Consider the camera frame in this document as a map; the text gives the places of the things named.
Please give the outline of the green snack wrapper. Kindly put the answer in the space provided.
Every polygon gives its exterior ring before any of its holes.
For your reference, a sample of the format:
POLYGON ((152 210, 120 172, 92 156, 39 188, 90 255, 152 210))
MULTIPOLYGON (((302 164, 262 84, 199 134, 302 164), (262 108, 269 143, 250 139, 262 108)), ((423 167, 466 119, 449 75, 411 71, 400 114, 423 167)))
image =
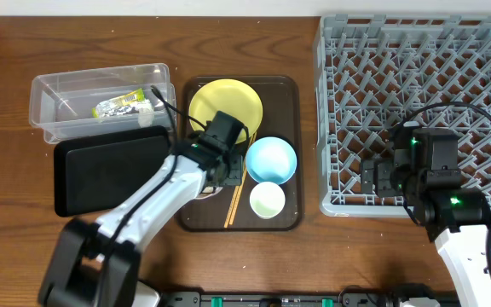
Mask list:
POLYGON ((98 103, 92 109, 92 115, 94 118, 103 118, 153 111, 153 104, 145 97, 143 90, 138 89, 98 103))

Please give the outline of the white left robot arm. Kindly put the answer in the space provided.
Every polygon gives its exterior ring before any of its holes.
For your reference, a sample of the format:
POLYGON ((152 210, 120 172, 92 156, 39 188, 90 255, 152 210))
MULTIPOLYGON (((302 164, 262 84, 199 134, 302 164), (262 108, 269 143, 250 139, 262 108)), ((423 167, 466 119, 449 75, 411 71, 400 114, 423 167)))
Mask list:
POLYGON ((155 306, 160 296, 138 279, 153 237, 205 188, 241 182, 238 137, 202 132, 186 140, 121 205, 93 223, 68 222, 38 293, 42 306, 155 306))

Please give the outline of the white bowl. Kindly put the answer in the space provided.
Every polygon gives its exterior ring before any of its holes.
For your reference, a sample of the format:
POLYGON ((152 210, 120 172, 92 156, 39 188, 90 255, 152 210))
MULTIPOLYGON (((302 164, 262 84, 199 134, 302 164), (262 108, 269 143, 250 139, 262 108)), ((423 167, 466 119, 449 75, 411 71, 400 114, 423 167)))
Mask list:
POLYGON ((217 195, 222 191, 222 187, 206 187, 197 196, 196 200, 204 200, 217 195))

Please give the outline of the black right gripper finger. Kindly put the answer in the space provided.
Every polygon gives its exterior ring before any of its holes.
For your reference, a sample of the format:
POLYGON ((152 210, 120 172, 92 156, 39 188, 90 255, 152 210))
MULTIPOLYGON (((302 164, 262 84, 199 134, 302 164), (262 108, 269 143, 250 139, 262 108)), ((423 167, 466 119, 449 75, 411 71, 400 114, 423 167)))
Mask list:
POLYGON ((391 159, 380 159, 376 163, 376 194, 395 195, 396 190, 392 185, 391 173, 394 170, 391 159))
POLYGON ((361 168, 361 192, 373 193, 376 188, 375 181, 375 160, 364 159, 360 163, 361 168))

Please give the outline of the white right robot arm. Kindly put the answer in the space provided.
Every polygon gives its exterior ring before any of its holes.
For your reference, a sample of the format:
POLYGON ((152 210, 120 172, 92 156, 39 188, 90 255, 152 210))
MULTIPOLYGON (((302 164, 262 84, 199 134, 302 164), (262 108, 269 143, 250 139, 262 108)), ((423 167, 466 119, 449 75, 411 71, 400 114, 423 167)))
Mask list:
POLYGON ((464 188, 458 140, 414 122, 390 129, 392 155, 361 162, 361 190, 401 196, 445 263, 463 306, 491 306, 491 209, 479 188, 464 188))

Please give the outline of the small white cup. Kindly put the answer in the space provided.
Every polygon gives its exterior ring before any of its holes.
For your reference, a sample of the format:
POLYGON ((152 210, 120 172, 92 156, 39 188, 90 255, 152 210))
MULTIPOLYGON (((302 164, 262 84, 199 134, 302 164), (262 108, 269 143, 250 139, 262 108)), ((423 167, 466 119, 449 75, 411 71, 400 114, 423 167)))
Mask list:
POLYGON ((271 219, 283 210, 286 197, 279 185, 273 182, 260 182, 252 189, 249 202, 258 217, 271 219))

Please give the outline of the white tissue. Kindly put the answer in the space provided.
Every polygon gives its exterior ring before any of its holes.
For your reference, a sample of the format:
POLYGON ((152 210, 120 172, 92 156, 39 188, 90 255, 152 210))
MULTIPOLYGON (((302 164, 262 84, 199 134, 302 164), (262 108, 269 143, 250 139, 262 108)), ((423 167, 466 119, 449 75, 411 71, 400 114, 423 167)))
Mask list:
POLYGON ((153 124, 154 108, 148 99, 138 102, 136 104, 136 110, 138 111, 138 124, 140 127, 144 128, 153 124))

